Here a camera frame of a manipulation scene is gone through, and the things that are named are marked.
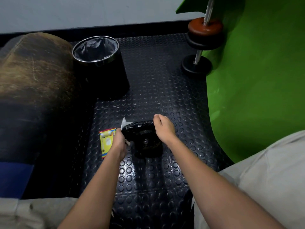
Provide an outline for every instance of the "black studded floor mat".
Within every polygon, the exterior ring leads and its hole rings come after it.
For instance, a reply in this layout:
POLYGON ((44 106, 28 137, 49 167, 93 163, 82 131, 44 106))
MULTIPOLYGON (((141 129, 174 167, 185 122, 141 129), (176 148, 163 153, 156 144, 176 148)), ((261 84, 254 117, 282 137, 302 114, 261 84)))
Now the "black studded floor mat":
MULTIPOLYGON (((81 192, 102 163, 98 132, 120 127, 123 117, 138 122, 152 120, 155 113, 168 116, 177 136, 202 162, 215 171, 232 165, 212 133, 206 81, 181 72, 181 60, 196 53, 185 34, 118 41, 130 90, 121 100, 95 104, 81 192)), ((109 85, 115 88, 115 79, 109 85)), ((160 158, 138 159, 129 151, 120 164, 110 227, 189 228, 191 198, 187 180, 166 146, 160 158)))

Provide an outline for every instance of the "dumbbell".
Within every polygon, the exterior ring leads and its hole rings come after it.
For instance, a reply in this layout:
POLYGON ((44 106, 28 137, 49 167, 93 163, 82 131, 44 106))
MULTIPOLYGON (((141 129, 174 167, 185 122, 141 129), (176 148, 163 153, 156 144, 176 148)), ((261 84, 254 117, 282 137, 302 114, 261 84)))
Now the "dumbbell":
POLYGON ((202 51, 214 50, 224 42, 222 22, 216 19, 210 20, 214 1, 209 0, 204 18, 196 18, 188 25, 186 42, 197 49, 197 53, 186 56, 181 62, 181 68, 183 73, 190 77, 201 78, 211 71, 212 63, 201 55, 202 51))

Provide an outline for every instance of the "blue cloth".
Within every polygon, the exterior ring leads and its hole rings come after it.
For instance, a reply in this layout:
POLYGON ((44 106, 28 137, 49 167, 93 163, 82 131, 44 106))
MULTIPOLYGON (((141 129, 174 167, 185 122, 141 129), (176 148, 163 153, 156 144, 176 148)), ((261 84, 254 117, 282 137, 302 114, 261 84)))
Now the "blue cloth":
POLYGON ((0 162, 0 197, 21 198, 33 167, 22 163, 0 162))

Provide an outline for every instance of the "yellow package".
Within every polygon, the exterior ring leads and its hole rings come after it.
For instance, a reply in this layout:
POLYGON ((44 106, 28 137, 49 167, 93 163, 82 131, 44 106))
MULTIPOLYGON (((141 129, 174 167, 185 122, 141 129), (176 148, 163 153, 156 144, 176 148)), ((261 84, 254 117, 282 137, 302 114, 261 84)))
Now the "yellow package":
POLYGON ((112 146, 112 140, 113 136, 115 135, 115 131, 115 128, 111 128, 99 132, 99 137, 101 138, 102 160, 105 158, 112 146))

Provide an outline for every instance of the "trash can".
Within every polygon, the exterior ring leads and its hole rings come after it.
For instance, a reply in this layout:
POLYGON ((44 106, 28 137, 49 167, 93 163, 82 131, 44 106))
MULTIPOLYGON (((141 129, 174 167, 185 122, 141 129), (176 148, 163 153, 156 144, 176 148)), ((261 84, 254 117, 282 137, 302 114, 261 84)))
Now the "trash can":
POLYGON ((77 43, 72 54, 78 78, 87 82, 101 100, 117 100, 129 89, 119 43, 108 36, 94 36, 77 43))

